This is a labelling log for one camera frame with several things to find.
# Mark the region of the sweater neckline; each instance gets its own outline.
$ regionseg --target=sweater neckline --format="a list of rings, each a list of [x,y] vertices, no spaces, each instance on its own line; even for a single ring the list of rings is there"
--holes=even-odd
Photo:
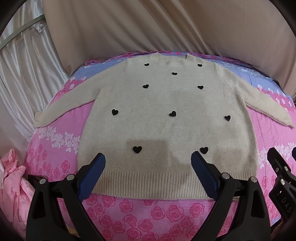
[[[167,56],[156,52],[151,54],[150,57],[157,63],[165,66],[182,66],[190,64],[194,60],[194,56],[188,53],[185,56]]]

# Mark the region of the sweater sleeve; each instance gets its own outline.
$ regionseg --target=sweater sleeve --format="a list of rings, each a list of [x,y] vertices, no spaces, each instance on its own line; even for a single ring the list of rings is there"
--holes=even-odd
[[[243,97],[246,106],[265,114],[282,125],[294,128],[290,115],[278,102],[227,68],[218,64],[216,67],[224,83]]]
[[[36,112],[34,126],[47,126],[57,118],[79,106],[94,101],[103,86],[113,80],[119,80],[127,66],[127,61],[114,65],[78,85],[73,90],[64,94],[60,99],[49,105],[44,111]]]

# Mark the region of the bed sheet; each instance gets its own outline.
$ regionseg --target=bed sheet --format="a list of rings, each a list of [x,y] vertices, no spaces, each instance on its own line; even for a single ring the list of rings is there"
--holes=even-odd
[[[186,53],[165,51],[164,55],[185,55]],[[127,53],[116,56],[104,63],[88,61],[57,92],[52,102],[91,76],[124,61],[126,58],[149,53]],[[296,109],[292,98],[286,96],[280,87],[250,65],[238,60],[219,56],[195,56],[214,61],[252,86],[270,95],[282,105],[296,123]],[[42,175],[49,181],[64,179],[70,173],[77,172],[77,153],[80,137],[91,111],[93,102],[65,113],[49,126],[37,128],[30,141],[24,165],[27,174]],[[279,213],[268,197],[276,174],[267,161],[267,151],[275,147],[296,172],[296,162],[292,158],[292,149],[296,146],[296,131],[283,126],[269,117],[248,108],[257,143],[258,174],[257,178],[266,199],[270,222],[279,219]],[[60,207],[67,224],[73,226],[65,204],[59,199]],[[88,215],[106,240],[144,240],[144,241],[179,241],[190,240],[201,227],[214,205],[213,200],[139,200],[91,194],[83,201]],[[237,202],[233,201],[223,228],[219,235],[226,233],[230,227]]]

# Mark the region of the sweater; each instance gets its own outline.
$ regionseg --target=sweater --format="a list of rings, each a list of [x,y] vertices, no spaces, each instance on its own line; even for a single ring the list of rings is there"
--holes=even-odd
[[[94,192],[137,199],[204,199],[192,166],[198,150],[233,178],[255,176],[258,150],[246,106],[294,128],[270,96],[220,65],[187,54],[129,58],[35,114],[35,127],[94,101],[78,169],[97,153],[106,167]]]

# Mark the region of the black clamp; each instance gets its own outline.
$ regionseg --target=black clamp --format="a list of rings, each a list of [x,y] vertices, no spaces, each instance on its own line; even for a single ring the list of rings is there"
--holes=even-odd
[[[293,149],[292,156],[296,159],[296,148]],[[282,220],[286,223],[296,207],[296,177],[291,173],[289,165],[275,148],[269,149],[267,160],[277,175],[269,197],[280,212]]]
[[[105,156],[99,153],[76,175],[70,174],[57,182],[41,179],[29,209],[26,241],[105,241],[81,204],[91,194],[104,168]],[[64,199],[80,238],[68,232],[57,198]]]
[[[216,201],[192,241],[270,240],[268,210],[256,177],[248,181],[233,179],[207,163],[198,151],[192,154],[191,164],[207,195]],[[229,231],[217,238],[232,200],[237,196],[239,203]]]

